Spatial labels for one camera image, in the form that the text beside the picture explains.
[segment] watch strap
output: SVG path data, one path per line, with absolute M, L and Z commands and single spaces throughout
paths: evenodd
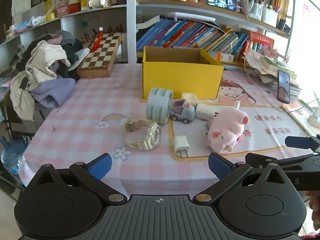
M 149 127 L 152 124 L 155 124 L 156 122 L 150 121 L 150 120 L 132 120 L 130 118 L 127 119 L 127 122 L 124 124 L 124 131 L 127 132 L 133 132 L 137 129 L 140 129 L 141 127 Z M 154 146 L 150 142 L 151 138 L 148 138 L 146 135 L 146 139 L 144 141 L 140 142 L 132 142 L 128 139 L 126 139 L 126 136 L 124 134 L 124 141 L 125 144 L 131 148 L 136 148 L 139 150 L 151 150 L 154 148 Z

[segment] pen holder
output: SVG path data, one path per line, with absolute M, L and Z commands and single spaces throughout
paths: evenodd
M 261 20 L 265 22 L 266 24 L 269 24 L 273 27 L 276 27 L 277 25 L 277 19 L 278 19 L 278 13 L 276 13 L 273 10 L 268 9 L 267 7 L 264 7 L 262 9 L 262 18 Z
M 248 16 L 251 17 L 251 18 L 255 18 L 255 19 L 261 21 L 262 8 L 263 8 L 262 4 L 254 3 L 250 13 L 248 14 Z

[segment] wristwatch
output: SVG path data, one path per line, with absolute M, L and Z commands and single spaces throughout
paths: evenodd
M 147 136 L 144 141 L 140 142 L 131 142 L 127 140 L 124 136 L 124 141 L 126 145 L 132 148 L 136 148 L 139 150 L 151 150 L 156 147 L 160 142 L 161 137 L 161 129 L 160 126 L 150 120 L 132 120 L 130 118 L 127 119 L 127 122 L 124 124 L 124 129 L 127 132 L 133 132 L 141 127 L 148 127 Z

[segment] yellow cardboard box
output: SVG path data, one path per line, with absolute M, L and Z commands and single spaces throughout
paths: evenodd
M 153 87 L 173 90 L 173 98 L 196 94 L 198 99 L 215 99 L 223 65 L 202 49 L 144 47 L 142 60 L 143 98 Z

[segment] watch face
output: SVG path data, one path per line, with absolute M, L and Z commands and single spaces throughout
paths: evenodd
M 155 129 L 155 132 L 153 134 L 153 139 L 151 140 L 151 144 L 155 147 L 159 144 L 160 142 L 160 138 L 161 138 L 161 129 L 160 127 L 158 126 L 156 129 Z

